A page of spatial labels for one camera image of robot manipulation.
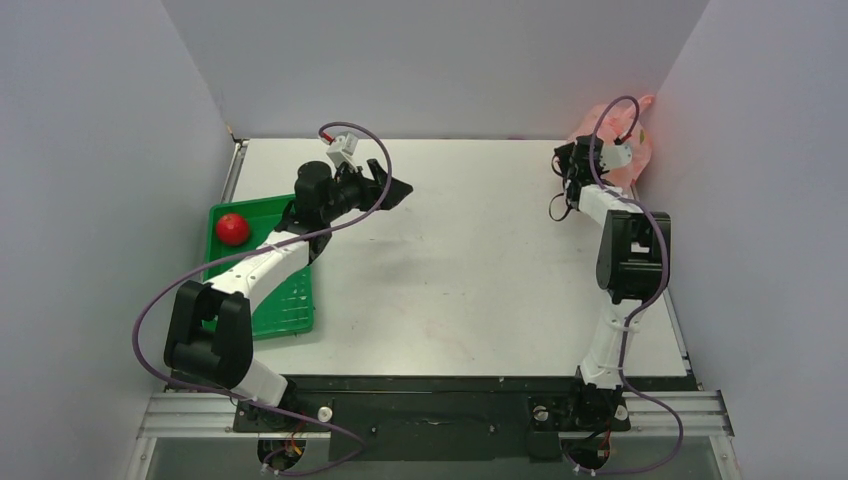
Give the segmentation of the pink plastic bag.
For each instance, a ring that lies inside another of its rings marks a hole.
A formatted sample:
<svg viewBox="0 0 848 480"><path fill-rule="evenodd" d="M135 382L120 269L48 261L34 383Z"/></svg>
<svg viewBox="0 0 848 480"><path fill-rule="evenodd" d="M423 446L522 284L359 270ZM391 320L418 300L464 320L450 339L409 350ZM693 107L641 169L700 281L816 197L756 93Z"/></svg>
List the pink plastic bag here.
<svg viewBox="0 0 848 480"><path fill-rule="evenodd" d="M641 123L641 115L650 108L654 100L654 95L639 97L639 114L636 114L636 107L629 100L621 101L604 116L598 130L598 139L604 143L622 139L632 150L632 160L627 166L612 169L602 175L603 179L616 187L632 187L651 160L653 142Z"/></svg>

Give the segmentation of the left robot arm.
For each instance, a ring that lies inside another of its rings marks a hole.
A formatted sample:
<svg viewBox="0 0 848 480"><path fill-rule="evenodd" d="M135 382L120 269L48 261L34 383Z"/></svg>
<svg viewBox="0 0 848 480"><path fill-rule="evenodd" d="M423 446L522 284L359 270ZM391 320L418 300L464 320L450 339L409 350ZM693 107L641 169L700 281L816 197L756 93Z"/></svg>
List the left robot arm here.
<svg viewBox="0 0 848 480"><path fill-rule="evenodd" d="M352 210L390 210L412 193L412 185L391 177L377 160L367 165L369 177L347 163L301 165L294 197L265 241L225 272L178 288L165 364L260 403L259 416L272 429L291 427L298 402L289 381L255 359L252 316L279 285L321 255L333 221Z"/></svg>

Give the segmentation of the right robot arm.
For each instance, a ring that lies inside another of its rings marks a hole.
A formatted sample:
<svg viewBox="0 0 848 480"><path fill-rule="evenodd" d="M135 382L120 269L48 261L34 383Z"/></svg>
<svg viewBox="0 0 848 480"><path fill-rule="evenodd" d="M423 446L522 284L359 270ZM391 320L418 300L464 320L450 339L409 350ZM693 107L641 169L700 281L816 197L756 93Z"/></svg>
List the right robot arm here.
<svg viewBox="0 0 848 480"><path fill-rule="evenodd" d="M645 213L623 189L601 178L632 160L632 149L624 141L607 145L590 135L555 148L552 158L552 169L563 180L566 212L580 212L602 227L595 267L604 293L600 319L578 366L583 385L563 402L566 418L578 427L588 427L603 415L603 397L621 395L632 339L669 277L670 217Z"/></svg>

